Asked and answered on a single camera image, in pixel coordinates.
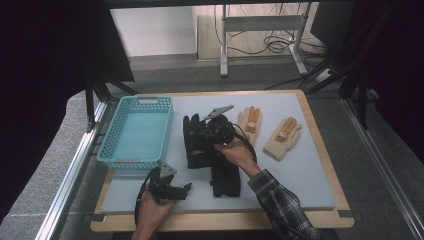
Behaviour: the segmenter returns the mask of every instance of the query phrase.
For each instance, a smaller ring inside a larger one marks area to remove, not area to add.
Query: wrist
[[[254,162],[253,160],[251,161],[246,161],[243,162],[239,165],[239,167],[247,174],[247,176],[249,176],[250,178],[256,176],[256,174],[260,173],[262,171],[262,169],[258,166],[258,164],[256,164],[256,162]]]
[[[154,233],[152,228],[137,228],[131,240],[150,240]]]

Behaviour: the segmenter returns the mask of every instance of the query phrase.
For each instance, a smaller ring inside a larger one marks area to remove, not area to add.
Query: checkered sleeve
[[[268,170],[261,171],[251,178],[248,184],[267,212],[275,233],[281,239],[304,239],[282,223],[311,239],[322,239],[320,230],[312,226],[301,209],[298,197],[281,185]]]

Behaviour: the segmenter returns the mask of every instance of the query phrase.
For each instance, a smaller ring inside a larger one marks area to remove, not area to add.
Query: blue plastic basket
[[[123,97],[97,154],[111,168],[152,169],[165,158],[172,98]]]

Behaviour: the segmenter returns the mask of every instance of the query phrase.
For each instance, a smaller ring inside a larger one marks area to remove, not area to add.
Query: tan glove
[[[287,151],[299,140],[301,127],[302,124],[298,124],[292,117],[283,119],[265,144],[264,152],[275,160],[281,161]]]
[[[237,125],[243,130],[244,134],[249,135],[250,144],[254,145],[256,137],[262,123],[262,111],[253,106],[244,109],[240,112],[237,119]]]

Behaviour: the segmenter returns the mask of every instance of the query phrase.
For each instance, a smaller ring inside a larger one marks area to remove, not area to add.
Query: white wall
[[[112,9],[128,57],[196,53],[193,7]]]

